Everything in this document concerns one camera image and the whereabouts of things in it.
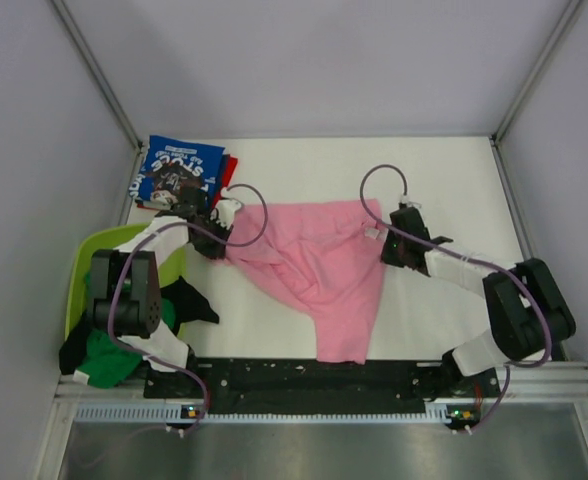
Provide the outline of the pink t shirt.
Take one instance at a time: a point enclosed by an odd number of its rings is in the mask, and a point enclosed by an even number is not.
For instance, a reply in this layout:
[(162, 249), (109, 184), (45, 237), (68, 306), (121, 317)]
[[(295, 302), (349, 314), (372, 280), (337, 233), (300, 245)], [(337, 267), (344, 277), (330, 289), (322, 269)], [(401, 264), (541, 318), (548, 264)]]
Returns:
[(383, 292), (375, 200), (244, 207), (226, 259), (256, 287), (311, 318), (316, 358), (365, 362)]

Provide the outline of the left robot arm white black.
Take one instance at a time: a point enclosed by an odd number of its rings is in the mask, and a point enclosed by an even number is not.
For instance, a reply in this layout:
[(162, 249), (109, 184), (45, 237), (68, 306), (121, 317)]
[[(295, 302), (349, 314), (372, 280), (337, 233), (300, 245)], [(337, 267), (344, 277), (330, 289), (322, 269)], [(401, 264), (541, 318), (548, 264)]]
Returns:
[(91, 334), (103, 335), (113, 349), (102, 369), (104, 387), (146, 361), (167, 372), (166, 384), (177, 395), (198, 390), (201, 374), (189, 365), (192, 350), (178, 332), (185, 323), (216, 324), (220, 317), (183, 275), (163, 285), (159, 269), (188, 245), (206, 258), (221, 258), (242, 207), (229, 195), (209, 206), (190, 190), (186, 202), (158, 212), (127, 241), (93, 253), (85, 316)]

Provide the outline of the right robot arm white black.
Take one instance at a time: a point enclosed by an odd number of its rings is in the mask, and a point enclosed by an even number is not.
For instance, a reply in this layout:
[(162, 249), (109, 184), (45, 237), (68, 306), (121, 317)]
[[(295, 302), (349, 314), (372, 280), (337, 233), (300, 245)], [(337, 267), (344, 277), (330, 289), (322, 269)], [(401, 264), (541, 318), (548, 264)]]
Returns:
[(530, 258), (500, 265), (448, 237), (432, 238), (419, 210), (401, 203), (390, 214), (381, 261), (471, 292), (485, 301), (489, 327), (441, 357), (438, 372), (421, 380), (429, 397), (461, 396), (478, 374), (515, 365), (576, 333), (576, 322), (548, 265)]

